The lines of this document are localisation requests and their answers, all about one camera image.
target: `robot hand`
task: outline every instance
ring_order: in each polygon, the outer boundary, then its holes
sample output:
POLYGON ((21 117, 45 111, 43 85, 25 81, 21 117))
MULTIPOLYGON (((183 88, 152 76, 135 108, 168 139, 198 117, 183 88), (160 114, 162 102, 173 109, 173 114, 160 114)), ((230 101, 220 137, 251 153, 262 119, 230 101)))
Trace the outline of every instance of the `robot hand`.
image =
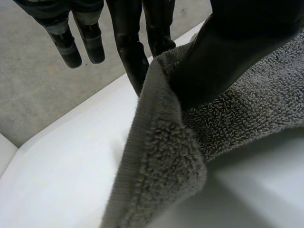
POLYGON ((303 29, 304 1, 211 0, 206 20, 171 77, 183 110, 210 102, 303 29))
MULTIPOLYGON (((105 52, 98 19, 104 0, 14 0, 51 36, 63 60, 70 68, 82 60, 68 25, 72 11, 87 54, 92 63, 104 61, 105 52)), ((107 0, 116 46, 127 75, 139 95, 149 67, 139 41, 142 8, 146 17, 148 42, 153 56, 175 47, 171 40, 175 0, 107 0)))

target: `white surface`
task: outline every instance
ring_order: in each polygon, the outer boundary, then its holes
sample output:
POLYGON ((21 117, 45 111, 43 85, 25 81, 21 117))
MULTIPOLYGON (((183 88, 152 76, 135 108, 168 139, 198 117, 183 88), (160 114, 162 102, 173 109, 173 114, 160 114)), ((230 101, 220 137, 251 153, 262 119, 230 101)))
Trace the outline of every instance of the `white surface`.
POLYGON ((0 134, 0 178, 13 159, 17 149, 15 145, 0 134))
MULTIPOLYGON (((136 102, 124 75, 23 145, 0 179, 0 228, 96 228, 136 102)), ((204 191, 153 227, 303 228, 304 131, 291 136, 219 158, 204 191)))

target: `towel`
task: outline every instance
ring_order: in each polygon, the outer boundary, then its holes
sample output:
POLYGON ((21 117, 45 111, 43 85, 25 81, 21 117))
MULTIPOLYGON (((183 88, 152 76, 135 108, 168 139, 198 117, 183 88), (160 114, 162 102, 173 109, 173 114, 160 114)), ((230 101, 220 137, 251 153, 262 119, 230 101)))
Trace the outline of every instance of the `towel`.
POLYGON ((203 188, 207 162, 304 126, 303 32, 219 98, 183 113, 168 81, 189 46, 165 52, 150 65, 101 228, 148 227, 203 188))

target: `robotic finger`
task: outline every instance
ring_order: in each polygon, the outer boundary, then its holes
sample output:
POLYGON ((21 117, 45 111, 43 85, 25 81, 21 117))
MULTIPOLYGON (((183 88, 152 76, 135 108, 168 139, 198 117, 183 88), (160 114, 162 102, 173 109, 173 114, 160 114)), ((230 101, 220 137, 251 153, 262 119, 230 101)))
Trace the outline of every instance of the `robotic finger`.
POLYGON ((101 30, 98 24, 103 7, 103 0, 75 0, 72 5, 74 20, 93 64, 102 63, 105 60, 101 30))

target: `gray floor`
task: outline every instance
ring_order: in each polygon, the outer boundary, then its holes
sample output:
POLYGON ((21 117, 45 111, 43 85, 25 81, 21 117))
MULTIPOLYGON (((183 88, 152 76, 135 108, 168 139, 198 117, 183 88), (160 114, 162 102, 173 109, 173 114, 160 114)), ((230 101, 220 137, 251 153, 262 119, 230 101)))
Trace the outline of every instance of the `gray floor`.
MULTIPOLYGON (((172 38, 178 38, 210 13, 208 0, 177 1, 172 38)), ((69 69, 36 21, 12 0, 0 1, 0 133, 16 146, 124 73, 107 7, 99 21, 106 61, 90 63, 75 23, 70 20, 83 63, 80 68, 69 69)), ((143 15, 140 38, 150 56, 143 15)))

